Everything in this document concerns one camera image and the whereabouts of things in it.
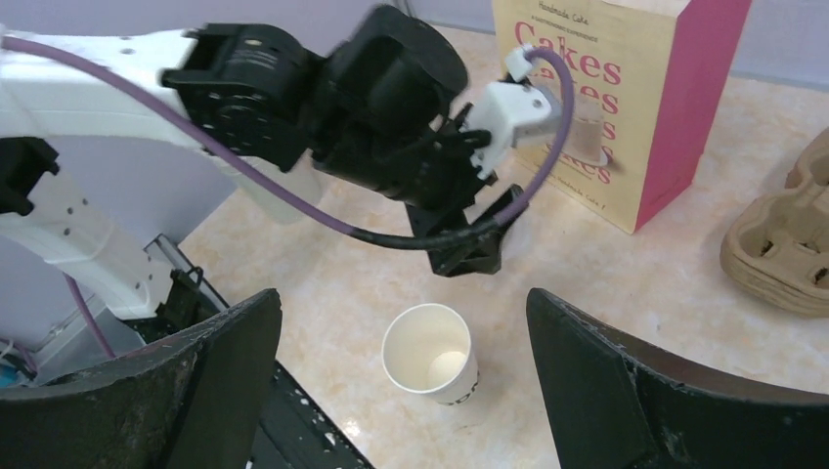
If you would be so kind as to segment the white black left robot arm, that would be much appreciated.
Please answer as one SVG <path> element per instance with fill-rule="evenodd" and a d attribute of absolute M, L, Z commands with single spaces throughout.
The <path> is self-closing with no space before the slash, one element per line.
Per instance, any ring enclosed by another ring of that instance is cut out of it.
<path fill-rule="evenodd" d="M 121 322 L 179 330 L 212 316 L 188 272 L 93 209 L 53 137 L 170 144 L 219 166 L 268 212 L 424 251 L 442 277 L 489 274 L 531 193 L 465 210 L 528 113 L 506 77 L 451 114 L 468 83 L 435 28 L 380 4 L 329 54 L 264 23 L 133 36 L 1 36 L 1 233 L 82 283 Z"/>

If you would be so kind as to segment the white paper coffee cup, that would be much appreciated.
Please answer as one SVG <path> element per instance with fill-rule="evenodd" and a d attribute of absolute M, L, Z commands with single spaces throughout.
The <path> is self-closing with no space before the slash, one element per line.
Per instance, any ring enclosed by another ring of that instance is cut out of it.
<path fill-rule="evenodd" d="M 395 386 L 439 405 L 462 405 L 479 386 L 469 327 L 443 304 L 416 305 L 393 319 L 383 336 L 381 361 Z"/>

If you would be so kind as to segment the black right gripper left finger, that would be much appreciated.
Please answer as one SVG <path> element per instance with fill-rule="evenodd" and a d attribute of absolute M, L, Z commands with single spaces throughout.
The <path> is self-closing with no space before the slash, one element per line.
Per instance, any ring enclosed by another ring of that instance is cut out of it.
<path fill-rule="evenodd" d="M 120 358 L 1 393 L 5 468 L 242 468 L 282 326 L 264 289 Z"/>

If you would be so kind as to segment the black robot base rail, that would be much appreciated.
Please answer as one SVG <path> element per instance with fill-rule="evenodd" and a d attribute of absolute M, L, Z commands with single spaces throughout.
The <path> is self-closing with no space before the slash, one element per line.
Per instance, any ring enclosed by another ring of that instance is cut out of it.
<path fill-rule="evenodd" d="M 150 346 L 193 344 L 158 468 L 369 468 L 370 461 L 279 363 L 283 311 L 266 288 L 220 310 L 200 278 L 174 271 L 155 317 L 131 320 Z"/>

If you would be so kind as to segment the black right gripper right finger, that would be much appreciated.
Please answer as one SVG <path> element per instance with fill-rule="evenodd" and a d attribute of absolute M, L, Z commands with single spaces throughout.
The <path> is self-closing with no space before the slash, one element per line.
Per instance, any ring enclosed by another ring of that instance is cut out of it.
<path fill-rule="evenodd" d="M 564 468 L 824 468 L 828 398 L 730 374 L 535 287 L 531 348 Z"/>

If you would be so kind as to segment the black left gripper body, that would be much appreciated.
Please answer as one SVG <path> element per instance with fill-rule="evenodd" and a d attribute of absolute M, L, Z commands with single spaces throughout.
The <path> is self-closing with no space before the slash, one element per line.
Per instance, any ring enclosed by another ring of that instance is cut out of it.
<path fill-rule="evenodd" d="M 313 151 L 313 166 L 415 208 L 467 208 L 490 179 L 478 176 L 471 157 L 492 142 L 491 131 L 464 127 L 472 108 L 466 104 L 437 131 L 427 130 L 418 138 L 384 138 L 362 124 L 350 124 L 337 143 Z"/>

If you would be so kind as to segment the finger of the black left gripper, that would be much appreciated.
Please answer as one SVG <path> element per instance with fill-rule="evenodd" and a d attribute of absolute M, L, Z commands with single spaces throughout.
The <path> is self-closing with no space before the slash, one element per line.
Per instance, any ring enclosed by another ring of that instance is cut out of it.
<path fill-rule="evenodd" d="M 473 205 L 473 195 L 460 201 L 446 201 L 440 208 L 421 209 L 406 205 L 415 237 L 438 235 L 467 228 L 464 209 Z M 427 252 L 432 273 L 439 277 L 469 274 L 493 275 L 502 265 L 502 242 L 513 221 L 462 244 Z"/>

